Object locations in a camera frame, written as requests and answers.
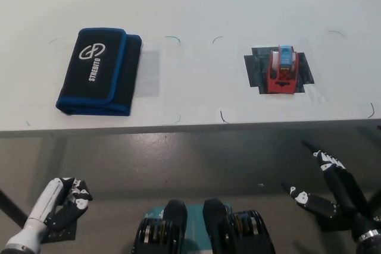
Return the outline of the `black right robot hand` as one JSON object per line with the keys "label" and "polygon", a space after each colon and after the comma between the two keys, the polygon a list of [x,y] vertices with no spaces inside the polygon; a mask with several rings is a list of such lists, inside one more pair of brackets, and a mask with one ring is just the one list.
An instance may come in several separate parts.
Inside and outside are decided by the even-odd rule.
{"label": "black right robot hand", "polygon": [[322,148],[304,140],[302,144],[311,152],[335,199],[325,199],[287,182],[282,183],[284,191],[299,207],[314,215],[321,231],[349,230],[355,242],[380,236],[380,221],[375,220],[370,203],[352,173]]}

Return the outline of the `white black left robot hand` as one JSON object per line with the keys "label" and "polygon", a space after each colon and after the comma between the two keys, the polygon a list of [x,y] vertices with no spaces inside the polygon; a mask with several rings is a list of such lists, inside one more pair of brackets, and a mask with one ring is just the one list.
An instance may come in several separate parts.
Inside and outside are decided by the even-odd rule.
{"label": "white black left robot hand", "polygon": [[12,236],[2,253],[40,253],[41,245],[76,238],[77,220],[93,200],[83,180],[52,179],[36,201],[21,231]]}

